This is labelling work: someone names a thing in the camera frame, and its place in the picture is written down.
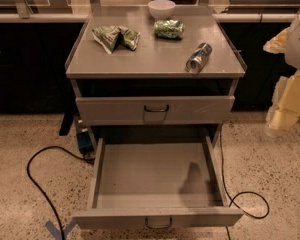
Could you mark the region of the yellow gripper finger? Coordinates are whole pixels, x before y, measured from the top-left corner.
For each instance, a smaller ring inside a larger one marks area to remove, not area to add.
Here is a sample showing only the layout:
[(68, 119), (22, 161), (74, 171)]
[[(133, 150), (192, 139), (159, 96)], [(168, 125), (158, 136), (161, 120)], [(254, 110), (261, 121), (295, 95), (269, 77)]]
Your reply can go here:
[(291, 77), (279, 78), (266, 117), (269, 132), (286, 132), (300, 118), (300, 70)]
[(286, 50), (287, 33), (288, 28), (279, 32), (276, 36), (266, 42), (263, 46), (263, 50), (272, 54), (284, 53)]

